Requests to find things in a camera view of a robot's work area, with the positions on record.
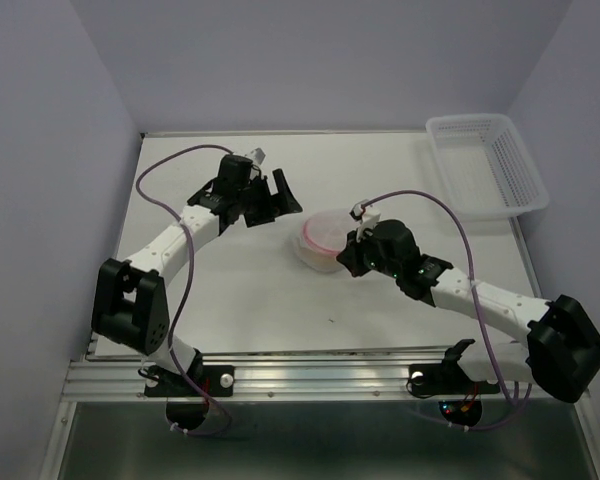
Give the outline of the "white mesh laundry bag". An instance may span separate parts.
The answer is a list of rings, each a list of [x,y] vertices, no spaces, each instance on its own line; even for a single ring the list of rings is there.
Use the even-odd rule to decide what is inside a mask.
[[[356,226],[346,209],[324,210],[307,217],[290,236],[297,258],[320,273],[344,269],[337,256],[344,250],[347,234]]]

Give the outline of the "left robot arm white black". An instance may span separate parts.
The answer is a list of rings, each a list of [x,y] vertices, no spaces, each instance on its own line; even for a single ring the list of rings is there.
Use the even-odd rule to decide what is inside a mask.
[[[175,334],[167,287],[182,270],[194,269],[194,255],[238,220],[247,227],[301,212],[282,170],[262,170],[265,154],[225,153],[218,172],[194,193],[174,221],[154,240],[123,260],[110,258],[98,271],[92,330],[124,345],[168,371],[179,393],[195,392],[202,382],[201,352]]]

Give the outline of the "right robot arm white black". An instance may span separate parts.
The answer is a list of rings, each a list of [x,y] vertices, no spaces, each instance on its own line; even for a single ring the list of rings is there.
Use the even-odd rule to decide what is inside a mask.
[[[577,300],[527,297],[471,280],[450,262],[422,253],[399,220],[381,221],[363,234],[349,232],[337,260],[354,277],[378,272],[413,300],[510,337],[506,344],[460,341],[448,349],[436,376],[452,390],[503,380],[530,383],[575,403],[600,370],[600,333]]]

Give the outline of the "white plastic basket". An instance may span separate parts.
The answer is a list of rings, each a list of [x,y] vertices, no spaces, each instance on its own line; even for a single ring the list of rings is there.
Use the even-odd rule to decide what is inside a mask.
[[[475,220],[545,209],[549,194],[517,128],[503,114],[434,117],[426,132],[451,208]]]

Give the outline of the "aluminium rail frame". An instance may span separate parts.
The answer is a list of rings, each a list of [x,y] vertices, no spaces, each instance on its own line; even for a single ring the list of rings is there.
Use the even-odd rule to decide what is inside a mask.
[[[378,192],[414,187],[442,198],[444,189],[423,131],[398,132],[182,132],[148,134],[137,174],[154,161],[190,144],[219,143],[242,151],[262,147],[265,165],[282,166],[293,176],[292,191],[305,211],[316,201],[335,207]],[[335,193],[313,201],[314,173],[327,176],[363,167]],[[219,317],[220,328],[240,327],[237,337],[205,333],[201,345],[209,364],[235,366],[234,396],[220,401],[233,415],[232,429],[221,438],[187,441],[168,433],[165,399],[144,394],[134,367],[140,357],[92,335],[86,356],[71,362],[61,404],[39,479],[600,479],[600,447],[590,397],[575,405],[550,400],[533,387],[524,412],[511,423],[484,433],[452,432],[405,412],[432,415],[429,400],[406,391],[411,363],[437,360],[455,339],[477,335],[474,320],[450,313],[422,317],[424,306],[389,302],[376,323],[366,322],[353,298],[353,313],[336,302],[364,290],[361,281],[342,275],[313,274],[288,252],[287,235],[296,225],[243,227],[203,254],[196,267],[197,286],[220,278],[210,262],[229,260],[220,247],[243,247],[255,265],[274,253],[258,273],[267,286],[319,280],[331,298],[282,318],[285,309],[304,307],[281,293],[282,310],[262,307],[248,321]],[[463,221],[480,278],[515,291],[540,294],[532,261],[516,218]]]

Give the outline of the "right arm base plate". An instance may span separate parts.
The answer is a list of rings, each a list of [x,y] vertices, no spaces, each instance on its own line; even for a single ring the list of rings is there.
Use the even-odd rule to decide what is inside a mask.
[[[465,394],[498,394],[500,387],[487,381],[473,381],[456,364],[412,364],[407,380],[409,391],[416,397]]]

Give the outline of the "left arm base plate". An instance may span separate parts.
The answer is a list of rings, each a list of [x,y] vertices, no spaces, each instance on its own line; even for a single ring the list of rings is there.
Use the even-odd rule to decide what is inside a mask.
[[[199,394],[180,374],[174,374],[156,365],[140,368],[137,373],[145,381],[144,395],[148,398],[199,397]],[[234,386],[234,367],[231,365],[207,365],[194,382],[212,397],[231,397]]]

